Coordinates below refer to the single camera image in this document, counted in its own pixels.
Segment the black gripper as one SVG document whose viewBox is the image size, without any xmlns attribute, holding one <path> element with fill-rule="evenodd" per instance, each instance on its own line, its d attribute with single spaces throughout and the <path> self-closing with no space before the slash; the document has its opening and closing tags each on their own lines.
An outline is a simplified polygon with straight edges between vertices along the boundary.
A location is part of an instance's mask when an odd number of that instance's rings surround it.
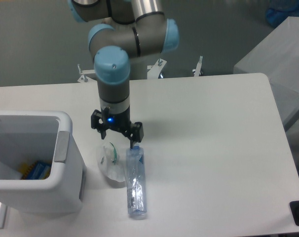
<svg viewBox="0 0 299 237">
<path fill-rule="evenodd" d="M 108 129 L 122 133 L 129 139 L 131 149 L 136 143 L 141 143 L 144 137 L 143 124 L 141 122 L 131 123 L 129 108 L 120 114 L 94 110 L 91 115 L 91 128 L 97 130 L 102 139 L 105 139 Z"/>
</svg>

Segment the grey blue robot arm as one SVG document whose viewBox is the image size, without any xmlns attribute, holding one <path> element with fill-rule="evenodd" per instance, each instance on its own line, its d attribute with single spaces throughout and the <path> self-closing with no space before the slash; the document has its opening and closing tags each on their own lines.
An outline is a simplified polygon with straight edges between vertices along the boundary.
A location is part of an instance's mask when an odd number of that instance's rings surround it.
<svg viewBox="0 0 299 237">
<path fill-rule="evenodd" d="M 130 120 L 130 61 L 175 50 L 180 41 L 176 21 L 165 17 L 158 0 L 70 0 L 68 6 L 78 22 L 100 21 L 87 40 L 100 98 L 91 127 L 102 138 L 112 130 L 131 145 L 140 143 L 143 125 Z"/>
</svg>

